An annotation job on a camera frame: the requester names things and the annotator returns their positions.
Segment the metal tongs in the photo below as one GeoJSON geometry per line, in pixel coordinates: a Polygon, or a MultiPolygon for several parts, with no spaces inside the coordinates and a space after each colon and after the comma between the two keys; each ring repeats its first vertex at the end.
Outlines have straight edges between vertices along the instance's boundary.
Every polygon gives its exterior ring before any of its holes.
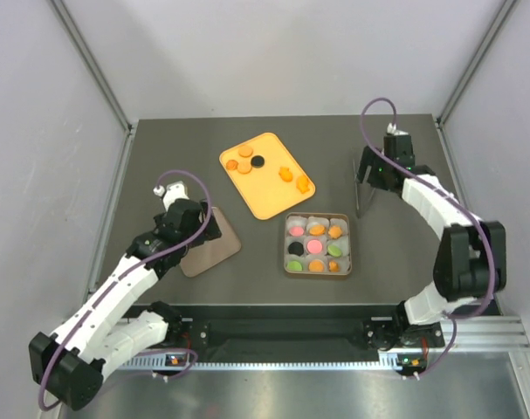
{"type": "Polygon", "coordinates": [[[364,171],[363,180],[359,180],[359,174],[361,160],[354,158],[353,169],[354,169],[354,194],[355,194],[355,206],[356,215],[358,218],[365,216],[375,196],[375,189],[368,183],[368,177],[370,175],[371,167],[367,166],[364,171]]]}

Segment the gold tin lid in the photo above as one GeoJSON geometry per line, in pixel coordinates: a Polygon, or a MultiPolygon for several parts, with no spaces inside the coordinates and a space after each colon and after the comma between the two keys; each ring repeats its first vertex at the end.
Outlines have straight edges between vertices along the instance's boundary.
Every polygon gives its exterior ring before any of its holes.
{"type": "Polygon", "coordinates": [[[212,210],[222,236],[189,250],[180,263],[182,273],[188,278],[202,274],[241,250],[239,237],[224,213],[218,207],[212,210]]]}

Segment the round orange biscuit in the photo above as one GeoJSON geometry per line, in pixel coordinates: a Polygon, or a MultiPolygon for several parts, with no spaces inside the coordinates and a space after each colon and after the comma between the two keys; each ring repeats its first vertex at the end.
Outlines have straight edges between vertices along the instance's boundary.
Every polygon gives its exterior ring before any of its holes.
{"type": "Polygon", "coordinates": [[[309,229],[309,234],[313,236],[323,235],[326,231],[326,227],[322,224],[316,224],[309,229]]]}

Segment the green cookie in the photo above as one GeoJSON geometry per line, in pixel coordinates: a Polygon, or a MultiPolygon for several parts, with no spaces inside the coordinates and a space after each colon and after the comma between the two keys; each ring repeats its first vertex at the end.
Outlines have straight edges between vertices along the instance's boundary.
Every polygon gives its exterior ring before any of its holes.
{"type": "Polygon", "coordinates": [[[291,260],[287,263],[286,265],[286,269],[288,271],[294,271],[294,272],[299,272],[299,271],[303,271],[303,265],[300,261],[298,260],[291,260]]]}
{"type": "Polygon", "coordinates": [[[342,255],[341,249],[334,244],[330,244],[327,247],[327,252],[330,256],[335,257],[335,258],[339,258],[342,255]]]}

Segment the pink sandwich cookie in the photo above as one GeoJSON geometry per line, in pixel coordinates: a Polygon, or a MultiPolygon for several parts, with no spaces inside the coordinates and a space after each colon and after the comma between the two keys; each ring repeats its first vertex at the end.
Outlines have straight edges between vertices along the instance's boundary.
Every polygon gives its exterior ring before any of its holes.
{"type": "Polygon", "coordinates": [[[305,228],[300,225],[295,225],[289,229],[289,234],[292,237],[301,237],[305,234],[305,228]]]}

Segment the small orange flower cookie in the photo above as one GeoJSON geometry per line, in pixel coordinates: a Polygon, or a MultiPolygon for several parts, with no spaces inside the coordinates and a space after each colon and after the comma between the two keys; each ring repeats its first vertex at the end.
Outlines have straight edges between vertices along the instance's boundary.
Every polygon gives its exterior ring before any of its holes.
{"type": "Polygon", "coordinates": [[[340,266],[339,266],[339,264],[336,261],[331,260],[328,263],[328,270],[330,272],[339,272],[340,271],[340,266]]]}

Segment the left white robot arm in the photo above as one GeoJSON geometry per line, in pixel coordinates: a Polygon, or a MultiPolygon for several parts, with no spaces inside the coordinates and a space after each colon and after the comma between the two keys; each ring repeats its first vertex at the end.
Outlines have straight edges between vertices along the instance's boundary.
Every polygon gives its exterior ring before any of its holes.
{"type": "Polygon", "coordinates": [[[40,392],[80,410],[122,364],[154,345],[177,344],[183,334],[182,316],[161,301],[122,329],[115,326],[191,248],[220,236],[207,201],[180,197],[168,204],[155,216],[155,227],[134,239],[103,286],[69,320],[31,339],[32,379],[40,392]]]}

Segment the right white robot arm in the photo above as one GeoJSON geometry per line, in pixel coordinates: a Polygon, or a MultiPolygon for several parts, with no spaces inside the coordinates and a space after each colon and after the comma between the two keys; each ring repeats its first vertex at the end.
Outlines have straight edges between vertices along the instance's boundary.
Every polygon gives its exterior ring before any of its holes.
{"type": "Polygon", "coordinates": [[[465,209],[434,172],[416,164],[411,136],[390,125],[382,148],[365,147],[355,182],[399,196],[438,239],[432,280],[393,314],[395,339],[410,346],[425,326],[476,300],[490,302],[506,286],[506,230],[465,209]]]}

